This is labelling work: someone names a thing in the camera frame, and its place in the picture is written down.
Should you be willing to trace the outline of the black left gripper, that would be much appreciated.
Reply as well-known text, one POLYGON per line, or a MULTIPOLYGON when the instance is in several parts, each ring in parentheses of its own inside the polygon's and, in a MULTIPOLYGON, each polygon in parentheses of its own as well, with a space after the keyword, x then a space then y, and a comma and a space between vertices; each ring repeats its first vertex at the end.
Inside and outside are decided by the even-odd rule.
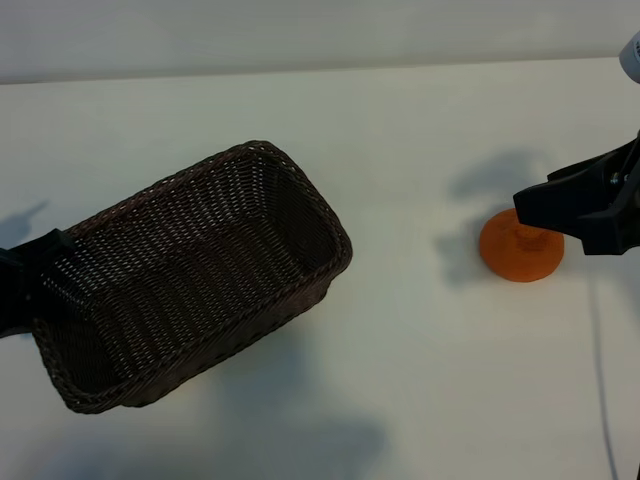
POLYGON ((35 280, 61 257, 75 250, 74 240, 54 229, 21 244, 1 250, 1 337, 31 332, 33 310, 28 280, 35 280))

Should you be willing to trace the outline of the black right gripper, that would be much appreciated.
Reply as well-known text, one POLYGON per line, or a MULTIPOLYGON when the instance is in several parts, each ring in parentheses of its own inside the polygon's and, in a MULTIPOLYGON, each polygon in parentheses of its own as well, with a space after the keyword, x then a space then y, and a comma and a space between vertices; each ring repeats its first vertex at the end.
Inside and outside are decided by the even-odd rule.
POLYGON ((563 167, 513 197, 521 224, 582 242, 586 255, 639 246, 639 136, 625 147, 563 167), (605 198, 616 193, 613 204, 605 198))

